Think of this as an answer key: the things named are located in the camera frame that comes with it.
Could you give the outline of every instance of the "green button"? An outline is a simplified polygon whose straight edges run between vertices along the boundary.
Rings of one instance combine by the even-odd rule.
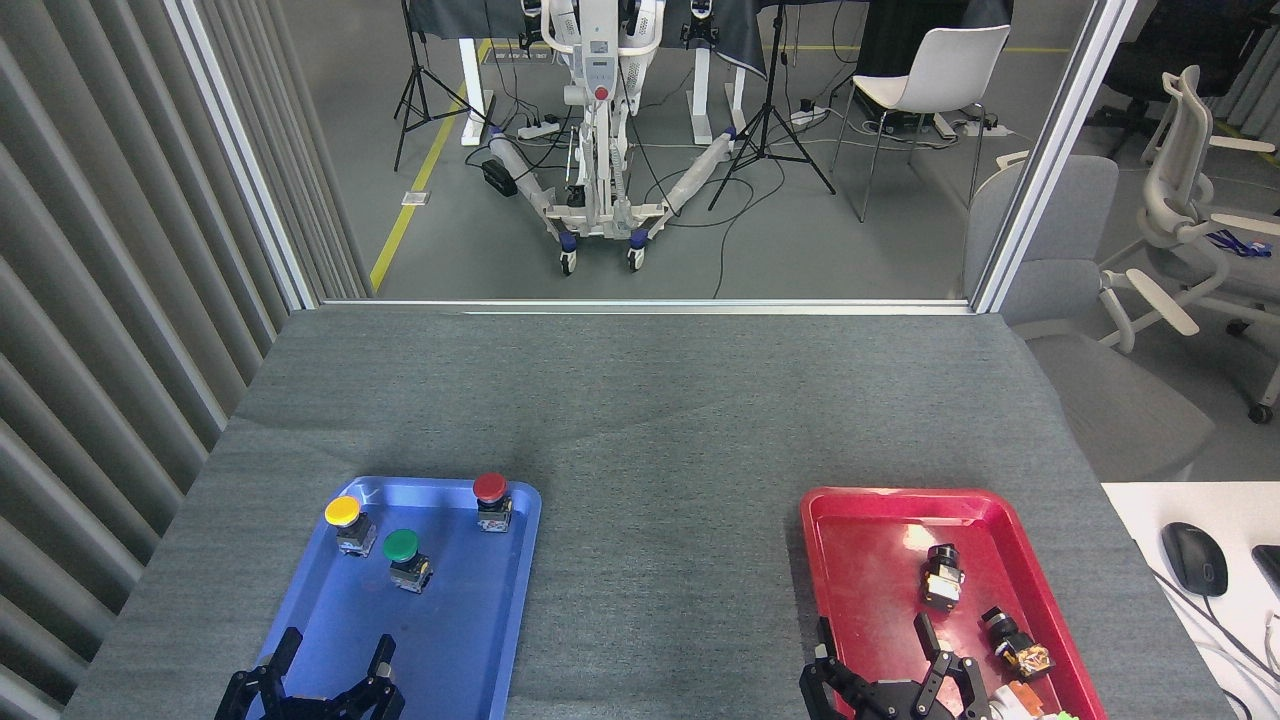
[[[417,533],[399,529],[383,541],[383,555],[392,562],[403,562],[417,555]]]

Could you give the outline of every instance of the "gray chair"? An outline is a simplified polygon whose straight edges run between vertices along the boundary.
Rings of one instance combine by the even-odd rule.
[[[1014,165],[996,173],[974,195],[963,277],[969,296],[992,254],[1019,172]],[[1114,288],[1137,282],[1144,296],[1152,291],[1134,281],[1138,274],[1106,273],[1094,263],[1117,174],[1106,158],[1068,159],[1001,309],[1006,323],[1066,320],[1101,300],[1121,328],[1128,325]],[[1174,305],[1172,313],[1180,309]],[[1187,325],[1189,320],[1176,318],[1184,329],[1194,327]],[[1028,340],[1027,346],[1057,391],[1068,424],[1101,480],[1185,478],[1213,432],[1199,409],[1093,338],[1047,334]]]

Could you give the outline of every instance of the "desk leg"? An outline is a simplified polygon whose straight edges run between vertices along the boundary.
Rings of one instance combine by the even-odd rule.
[[[470,37],[458,40],[458,50],[462,53],[462,77],[467,85],[467,102],[472,108],[488,111],[493,106],[493,91],[480,86],[480,64],[476,60],[476,41]],[[480,145],[484,137],[484,118],[475,113],[467,113],[467,123],[462,127],[462,145],[474,147]]]
[[[689,100],[689,123],[694,127],[694,145],[712,143],[712,123],[707,118],[707,82],[712,73],[712,51],[694,50],[694,90],[685,92]]]
[[[733,82],[724,83],[724,96],[728,97],[728,114],[733,119],[733,129],[741,132],[746,127],[742,114],[742,86],[746,85],[746,70],[735,65]]]

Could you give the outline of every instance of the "black office chair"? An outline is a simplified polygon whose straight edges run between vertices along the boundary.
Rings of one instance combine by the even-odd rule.
[[[1124,132],[1107,152],[1115,158],[1135,132],[1151,136],[1158,120],[1152,102],[1167,100],[1164,73],[1201,67],[1201,96],[1221,97],[1271,24],[1275,0],[1160,0],[1133,42],[1121,42],[1102,83],[1132,97],[1129,106],[1100,108],[1087,126]]]

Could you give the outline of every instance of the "white desk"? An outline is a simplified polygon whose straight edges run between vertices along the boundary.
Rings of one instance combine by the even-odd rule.
[[[1102,488],[1147,564],[1175,585],[1178,580],[1161,547],[1161,528],[1175,521],[1190,523],[1217,541],[1226,555],[1228,589],[1222,597],[1210,598],[1210,603],[1222,625],[1265,661],[1266,621],[1272,610],[1280,614],[1280,597],[1258,570],[1251,552],[1256,544],[1280,544],[1280,523],[1276,521],[1280,482],[1103,483]],[[1192,600],[1203,607],[1201,597]],[[1275,692],[1274,684],[1270,692],[1262,689],[1261,680],[1247,676],[1217,652],[1206,650],[1204,644],[1216,646],[1239,657],[1235,648],[1199,614],[1176,598],[1169,597],[1169,602],[1219,684],[1248,703],[1256,720],[1280,719],[1280,693]],[[1280,634],[1280,620],[1275,626],[1276,634]],[[1280,641],[1274,641],[1274,646],[1280,644]],[[1243,657],[1239,661],[1248,662]],[[1236,712],[1244,717],[1239,708]],[[1178,712],[1170,708],[1170,717],[1174,716]]]

